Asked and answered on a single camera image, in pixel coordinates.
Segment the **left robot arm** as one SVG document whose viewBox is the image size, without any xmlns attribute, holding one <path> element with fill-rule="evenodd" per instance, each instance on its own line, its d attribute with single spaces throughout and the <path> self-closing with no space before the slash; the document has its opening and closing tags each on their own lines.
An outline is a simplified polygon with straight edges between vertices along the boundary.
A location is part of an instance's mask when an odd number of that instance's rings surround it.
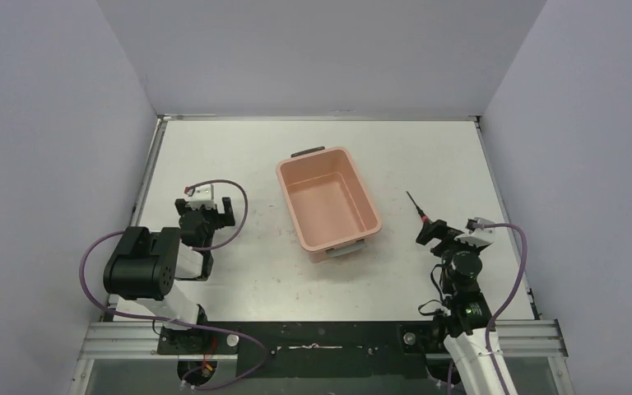
<svg viewBox="0 0 632 395">
<path fill-rule="evenodd" d="M 152 232 L 129 226 L 115 247 L 103 273 L 104 288 L 124 300 L 135 301 L 153 316 L 168 318 L 164 327 L 180 330 L 179 344 L 192 355 L 205 352 L 211 331 L 204 308 L 189 299 L 176 281 L 206 281 L 214 258 L 209 248 L 217 230 L 236 225 L 232 201 L 213 198 L 178 198 L 177 226 Z"/>
</svg>

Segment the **black red screwdriver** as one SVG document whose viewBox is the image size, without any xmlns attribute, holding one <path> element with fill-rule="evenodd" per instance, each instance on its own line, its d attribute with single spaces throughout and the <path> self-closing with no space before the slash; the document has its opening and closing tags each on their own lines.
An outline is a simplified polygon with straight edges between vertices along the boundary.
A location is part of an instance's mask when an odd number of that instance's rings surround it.
<svg viewBox="0 0 632 395">
<path fill-rule="evenodd" d="M 426 223 L 429 221 L 429 217 L 425 214 L 425 212 L 421 209 L 421 207 L 417 204 L 417 202 L 415 201 L 415 199 L 412 197 L 412 195 L 406 191 L 407 196 L 409 197 L 409 199 L 411 200 L 412 204 L 414 205 L 414 208 L 416 209 L 417 215 L 420 217 L 421 221 L 423 223 Z"/>
</svg>

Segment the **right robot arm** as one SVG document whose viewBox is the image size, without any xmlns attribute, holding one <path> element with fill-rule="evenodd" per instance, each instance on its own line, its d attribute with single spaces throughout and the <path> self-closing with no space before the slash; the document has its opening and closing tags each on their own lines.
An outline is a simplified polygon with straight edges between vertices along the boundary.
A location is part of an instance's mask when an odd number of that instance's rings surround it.
<svg viewBox="0 0 632 395">
<path fill-rule="evenodd" d="M 458 230 L 426 215 L 421 221 L 416 242 L 425 246 L 434 239 L 438 241 L 430 249 L 439 258 L 430 279 L 440 303 L 430 313 L 432 345 L 450 354 L 468 394 L 516 394 L 493 314 L 478 281 L 483 268 L 481 252 L 495 241 L 490 222 L 474 218 L 465 230 Z"/>
</svg>

